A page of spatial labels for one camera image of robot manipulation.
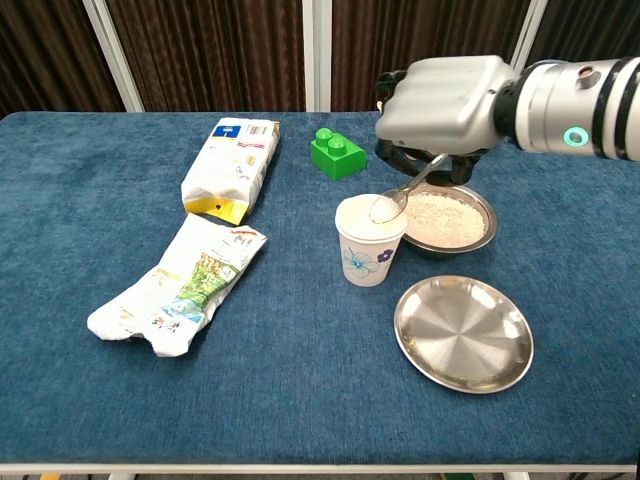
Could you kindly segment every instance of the flower pattern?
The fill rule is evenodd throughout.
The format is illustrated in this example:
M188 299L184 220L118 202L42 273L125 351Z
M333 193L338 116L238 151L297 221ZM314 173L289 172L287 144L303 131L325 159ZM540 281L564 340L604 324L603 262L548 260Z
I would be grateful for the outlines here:
M393 250L390 250L390 249L385 250L380 255L378 255L378 263L388 262L389 259L391 258L391 255L393 255Z
M372 260L369 255L354 252L351 247L342 252L342 261L349 270L355 270L360 278L364 278L380 269L380 264Z

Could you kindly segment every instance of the food package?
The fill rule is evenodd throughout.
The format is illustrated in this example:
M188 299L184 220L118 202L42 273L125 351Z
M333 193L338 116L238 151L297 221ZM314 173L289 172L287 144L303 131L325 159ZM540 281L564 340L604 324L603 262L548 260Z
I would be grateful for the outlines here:
M279 138L278 122L220 120L182 182L187 212L239 225L258 198Z
M188 214L158 265L89 315L102 340L144 337L160 357L187 352L267 238Z

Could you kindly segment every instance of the curtain backdrop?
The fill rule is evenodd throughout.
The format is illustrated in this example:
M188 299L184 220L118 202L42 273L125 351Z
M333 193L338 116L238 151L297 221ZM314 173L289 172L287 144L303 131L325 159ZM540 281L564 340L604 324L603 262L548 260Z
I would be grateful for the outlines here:
M640 55L638 0L549 0L527 64Z
M300 0L109 0L148 111L305 109Z
M0 0L0 118L123 111L82 0Z
M378 75L427 57L509 62L529 0L334 0L332 110L371 110Z

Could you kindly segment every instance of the stainless steel bowl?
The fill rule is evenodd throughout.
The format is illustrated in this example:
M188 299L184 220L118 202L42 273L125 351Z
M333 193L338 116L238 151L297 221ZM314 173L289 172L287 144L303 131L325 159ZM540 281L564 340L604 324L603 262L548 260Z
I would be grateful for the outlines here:
M489 202L487 202L482 196L480 196L473 190L463 186L436 187L434 185L429 185L428 183L423 183L417 186L409 196L411 197L413 195L419 195L421 193L430 193L454 198L456 200L465 202L466 204L475 208L478 213L482 215L482 219L484 220L485 224L485 233L478 241L470 245L457 248L444 248L435 245L429 245L421 242L416 238L413 238L408 233L405 233L403 238L419 254L432 258L449 258L454 255L459 255L461 253L467 253L482 248L495 236L496 228L498 226L496 212L493 210L493 207L491 207Z
M394 326L411 363L460 392L509 388L533 360L531 330L520 310L472 278L439 276L416 283L398 301Z

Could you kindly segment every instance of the rice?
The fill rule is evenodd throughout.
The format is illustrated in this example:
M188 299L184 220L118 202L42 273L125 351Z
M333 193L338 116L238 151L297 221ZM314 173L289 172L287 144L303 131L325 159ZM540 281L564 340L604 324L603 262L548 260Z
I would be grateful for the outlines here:
M443 195L409 195L406 213L409 216L409 236L434 247L466 247L480 240L486 230L484 218L478 210Z

